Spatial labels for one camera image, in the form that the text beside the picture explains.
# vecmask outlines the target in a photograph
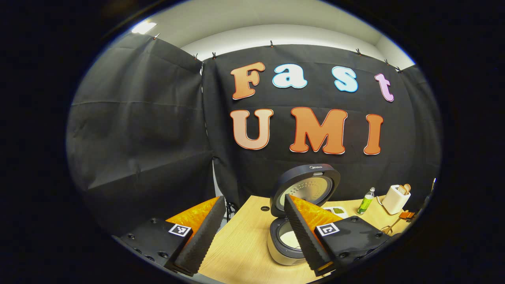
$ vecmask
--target black fabric backdrop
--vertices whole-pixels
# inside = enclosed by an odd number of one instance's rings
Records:
[[[233,100],[235,92],[233,69],[262,62],[260,82],[251,86],[256,93]],[[301,89],[277,88],[272,84],[274,68],[282,64],[297,64],[303,68],[307,86]],[[359,88],[354,93],[341,92],[335,85],[331,70],[335,66],[351,68],[357,75]],[[382,73],[389,80],[392,103],[386,101],[374,76]],[[409,183],[412,197],[405,209],[416,210],[431,190],[440,165],[441,130],[429,87],[416,67],[397,73],[386,63],[335,48],[315,45],[263,46],[218,55],[204,61],[204,110],[209,141],[214,151],[214,167],[220,190],[241,206],[249,195],[269,197],[277,178],[284,171],[302,164],[327,163],[341,174],[341,182],[330,200],[360,199],[370,187],[377,195],[387,193],[393,184]],[[310,107],[322,123],[331,109],[348,113],[344,124],[345,153],[329,155],[294,153],[294,107]],[[248,110],[247,136],[258,137],[256,109],[274,111],[270,118],[270,141],[260,150],[240,147],[233,137],[233,110]],[[381,153],[368,156],[363,148],[368,140],[366,115],[384,118],[381,125]]]
[[[200,68],[169,43],[129,33],[83,78],[69,115],[68,161],[109,233],[215,196]]]

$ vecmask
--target orange letter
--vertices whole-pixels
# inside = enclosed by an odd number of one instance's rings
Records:
[[[249,117],[249,112],[238,110],[230,113],[233,119],[233,137],[237,144],[242,148],[259,150],[265,147],[268,144],[268,140],[270,140],[270,117],[274,115],[274,111],[259,109],[254,112],[254,115],[256,115],[259,120],[260,135],[258,135],[258,139],[251,140],[247,137],[246,118]]]
[[[256,70],[263,71],[265,65],[261,62],[256,62],[244,67],[231,70],[231,74],[235,77],[235,93],[233,99],[239,100],[254,95],[255,90],[249,87],[249,82],[254,86],[260,83],[260,75]]]
[[[363,149],[363,153],[367,155],[376,155],[380,153],[379,139],[380,139],[380,125],[384,119],[380,115],[369,114],[367,115],[368,121],[368,143]]]
[[[309,150],[309,146],[305,144],[305,136],[307,136],[312,150],[317,152],[326,136],[328,136],[326,145],[323,147],[324,153],[343,154],[345,152],[345,147],[342,144],[344,121],[347,118],[347,112],[343,110],[330,110],[321,125],[319,125],[316,115],[310,108],[294,108],[291,110],[291,114],[296,118],[294,143],[289,147],[291,151],[307,152]]]

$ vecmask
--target ceiling light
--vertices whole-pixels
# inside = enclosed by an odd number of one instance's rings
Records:
[[[145,34],[147,33],[148,30],[152,29],[154,26],[156,26],[156,23],[150,23],[150,22],[141,22],[140,24],[136,25],[131,32],[136,32],[140,34]]]

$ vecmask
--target plastic bottle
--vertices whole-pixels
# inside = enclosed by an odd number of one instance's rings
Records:
[[[372,187],[370,191],[365,194],[365,198],[363,198],[363,201],[361,201],[361,205],[358,208],[358,214],[363,214],[368,209],[368,206],[370,206],[370,203],[374,199],[374,191],[375,187]]]

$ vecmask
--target rice cooker lid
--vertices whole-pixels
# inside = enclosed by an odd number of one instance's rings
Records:
[[[340,183],[340,173],[328,164],[302,165],[283,173],[270,197],[270,211],[275,217],[286,217],[286,194],[304,199],[318,206],[335,193]]]

